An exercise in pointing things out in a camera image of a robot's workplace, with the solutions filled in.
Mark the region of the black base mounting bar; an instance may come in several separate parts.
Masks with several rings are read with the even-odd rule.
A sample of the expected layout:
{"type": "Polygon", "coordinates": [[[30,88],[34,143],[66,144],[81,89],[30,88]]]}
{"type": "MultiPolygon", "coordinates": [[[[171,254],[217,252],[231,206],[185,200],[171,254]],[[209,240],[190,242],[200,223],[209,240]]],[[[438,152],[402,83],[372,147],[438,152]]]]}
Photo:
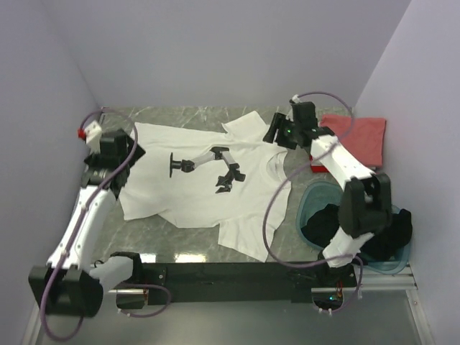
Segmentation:
{"type": "Polygon", "coordinates": [[[275,262],[143,264],[139,277],[118,284],[143,289],[147,305],[289,300],[311,302],[313,288],[354,287],[351,268],[325,276],[325,266],[291,268],[275,262]]]}

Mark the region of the black t-shirt in basket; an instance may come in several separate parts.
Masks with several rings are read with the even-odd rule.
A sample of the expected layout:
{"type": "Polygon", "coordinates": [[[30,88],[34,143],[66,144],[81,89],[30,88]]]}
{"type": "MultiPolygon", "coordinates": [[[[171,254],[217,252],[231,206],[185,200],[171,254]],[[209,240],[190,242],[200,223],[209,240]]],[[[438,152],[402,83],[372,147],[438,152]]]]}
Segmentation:
{"type": "MultiPolygon", "coordinates": [[[[311,243],[325,248],[339,228],[339,207],[328,204],[317,211],[301,228],[302,235],[311,243]]],[[[372,261],[387,261],[410,243],[413,235],[412,215],[406,209],[400,209],[392,215],[392,223],[379,234],[374,235],[362,247],[361,253],[372,261]]]]}

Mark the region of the folded red t-shirt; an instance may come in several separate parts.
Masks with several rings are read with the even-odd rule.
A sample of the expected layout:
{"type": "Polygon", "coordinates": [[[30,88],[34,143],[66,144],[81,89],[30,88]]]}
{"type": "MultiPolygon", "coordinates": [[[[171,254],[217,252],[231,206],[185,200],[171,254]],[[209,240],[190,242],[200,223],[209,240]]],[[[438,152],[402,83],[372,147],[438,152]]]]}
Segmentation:
{"type": "Polygon", "coordinates": [[[320,162],[316,162],[313,160],[313,157],[310,155],[310,169],[313,173],[327,173],[328,169],[323,166],[320,162]]]}

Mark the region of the folded pink t-shirt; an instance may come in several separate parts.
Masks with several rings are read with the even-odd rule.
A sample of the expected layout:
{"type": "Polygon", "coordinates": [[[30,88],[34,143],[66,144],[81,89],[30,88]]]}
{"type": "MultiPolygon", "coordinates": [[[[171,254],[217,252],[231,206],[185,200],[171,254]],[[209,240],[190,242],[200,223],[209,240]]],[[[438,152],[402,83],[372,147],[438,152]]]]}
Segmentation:
{"type": "MultiPolygon", "coordinates": [[[[320,125],[341,137],[349,129],[351,119],[337,114],[324,114],[320,125]]],[[[381,168],[385,128],[386,120],[383,118],[358,118],[354,120],[349,134],[340,141],[363,165],[381,168]]]]}

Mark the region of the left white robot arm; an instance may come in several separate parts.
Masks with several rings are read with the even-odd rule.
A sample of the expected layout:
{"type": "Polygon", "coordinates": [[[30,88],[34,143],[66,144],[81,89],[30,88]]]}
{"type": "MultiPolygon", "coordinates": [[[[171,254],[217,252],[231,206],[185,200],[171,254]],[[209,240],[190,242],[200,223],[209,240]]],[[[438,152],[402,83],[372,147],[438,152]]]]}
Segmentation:
{"type": "Polygon", "coordinates": [[[105,293],[119,284],[134,289],[144,279],[138,254],[115,254],[99,268],[91,255],[98,234],[127,183],[130,169],[145,151],[137,135],[124,130],[102,134],[100,151],[84,160],[78,198],[68,227],[43,266],[34,266],[29,285],[42,316],[94,317],[105,293]]]}

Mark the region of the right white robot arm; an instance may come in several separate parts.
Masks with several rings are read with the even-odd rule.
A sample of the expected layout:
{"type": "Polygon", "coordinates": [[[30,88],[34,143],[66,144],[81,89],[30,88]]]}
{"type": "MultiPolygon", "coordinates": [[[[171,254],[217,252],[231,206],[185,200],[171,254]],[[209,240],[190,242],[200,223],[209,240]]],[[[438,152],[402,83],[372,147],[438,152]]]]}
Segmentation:
{"type": "Polygon", "coordinates": [[[390,225],[390,178],[360,163],[331,129],[319,126],[314,103],[290,104],[292,116],[276,114],[264,140],[282,147],[309,149],[312,160],[321,163],[342,189],[338,230],[317,261],[293,266],[312,268],[316,282],[331,287],[347,274],[360,249],[390,225]]]}

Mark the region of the teal plastic basket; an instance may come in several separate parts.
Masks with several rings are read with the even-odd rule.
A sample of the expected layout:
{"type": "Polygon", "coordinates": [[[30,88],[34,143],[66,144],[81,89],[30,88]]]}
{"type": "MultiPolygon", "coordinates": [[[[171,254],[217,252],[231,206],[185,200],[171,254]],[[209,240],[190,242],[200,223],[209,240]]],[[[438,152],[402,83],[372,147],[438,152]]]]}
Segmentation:
{"type": "MultiPolygon", "coordinates": [[[[301,199],[297,216],[296,216],[296,229],[303,239],[303,241],[308,244],[310,247],[321,251],[321,248],[318,245],[315,245],[309,242],[301,233],[301,228],[304,227],[308,219],[315,214],[317,211],[324,209],[328,204],[334,204],[339,206],[341,201],[342,190],[339,186],[329,183],[329,182],[314,182],[308,186],[303,194],[301,199]]],[[[392,214],[398,213],[399,208],[393,207],[392,214]]],[[[367,264],[367,267],[370,270],[373,270],[382,274],[397,274],[401,272],[406,264],[408,263],[410,256],[410,243],[403,247],[392,259],[387,261],[372,261],[367,259],[363,253],[359,253],[359,256],[362,258],[363,262],[367,264]]]]}

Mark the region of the white printed t-shirt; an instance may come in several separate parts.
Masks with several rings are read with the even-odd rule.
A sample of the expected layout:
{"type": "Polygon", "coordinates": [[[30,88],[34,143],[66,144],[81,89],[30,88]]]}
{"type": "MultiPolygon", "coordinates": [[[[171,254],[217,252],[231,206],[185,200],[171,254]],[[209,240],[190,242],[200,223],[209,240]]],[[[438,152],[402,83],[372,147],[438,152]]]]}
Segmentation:
{"type": "Polygon", "coordinates": [[[286,179],[288,151],[263,142],[269,129],[252,111],[223,125],[222,132],[138,123],[138,144],[146,151],[131,168],[119,200],[127,221],[158,215],[178,228],[219,227],[218,244],[253,259],[267,259],[266,246],[285,219],[291,185],[274,204],[270,199],[286,179]],[[213,160],[192,172],[170,172],[170,158],[194,160],[211,148],[225,147],[240,166],[243,182],[219,192],[218,178],[228,172],[213,160]]]}

